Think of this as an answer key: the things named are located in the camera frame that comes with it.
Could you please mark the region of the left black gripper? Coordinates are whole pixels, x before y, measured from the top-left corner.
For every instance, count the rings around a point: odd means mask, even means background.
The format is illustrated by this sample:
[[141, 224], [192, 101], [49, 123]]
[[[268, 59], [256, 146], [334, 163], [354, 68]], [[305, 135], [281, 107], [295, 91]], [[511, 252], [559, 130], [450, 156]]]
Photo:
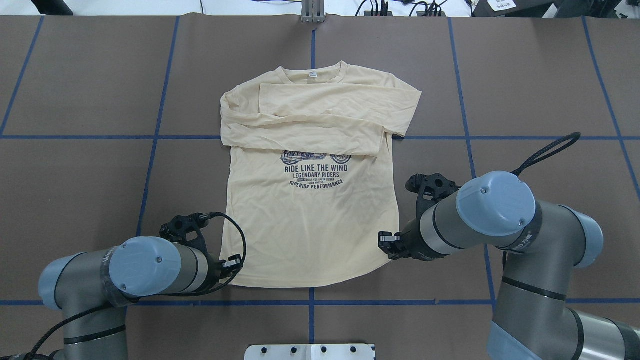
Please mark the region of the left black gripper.
[[237, 275], [243, 268], [243, 256], [235, 254], [227, 260], [215, 259], [210, 253], [206, 253], [208, 271], [205, 278], [205, 290], [211, 291], [215, 287], [224, 284], [231, 276]]

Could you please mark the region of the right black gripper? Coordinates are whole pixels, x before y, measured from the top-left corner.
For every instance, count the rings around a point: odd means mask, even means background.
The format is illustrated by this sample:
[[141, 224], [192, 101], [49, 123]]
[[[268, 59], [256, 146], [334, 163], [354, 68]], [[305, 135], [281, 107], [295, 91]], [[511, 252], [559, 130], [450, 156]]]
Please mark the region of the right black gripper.
[[418, 219], [413, 219], [395, 234], [379, 231], [378, 248], [387, 256], [395, 256], [396, 258], [411, 258], [425, 262], [435, 260], [435, 252], [423, 239]]

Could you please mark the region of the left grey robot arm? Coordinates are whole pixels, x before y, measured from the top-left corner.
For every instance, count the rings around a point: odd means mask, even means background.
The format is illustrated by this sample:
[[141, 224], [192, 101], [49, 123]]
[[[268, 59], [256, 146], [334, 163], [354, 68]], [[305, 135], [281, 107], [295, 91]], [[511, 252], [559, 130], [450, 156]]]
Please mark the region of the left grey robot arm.
[[155, 296], [219, 291], [243, 268], [246, 253], [215, 259], [206, 248], [138, 236], [105, 250], [53, 260], [39, 276], [44, 306], [62, 312], [30, 351], [48, 360], [126, 360], [129, 306]]

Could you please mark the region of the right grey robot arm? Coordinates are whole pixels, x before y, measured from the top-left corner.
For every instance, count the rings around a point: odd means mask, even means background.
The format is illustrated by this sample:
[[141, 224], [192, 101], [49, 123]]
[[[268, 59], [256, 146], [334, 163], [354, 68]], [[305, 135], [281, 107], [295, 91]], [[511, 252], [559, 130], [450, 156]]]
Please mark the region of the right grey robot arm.
[[599, 224], [565, 205], [537, 200], [515, 174], [492, 171], [463, 186], [412, 177], [416, 218], [381, 231], [391, 260], [430, 262], [479, 245], [505, 254], [487, 353], [493, 360], [637, 360], [639, 330], [566, 305], [574, 269], [604, 247]]

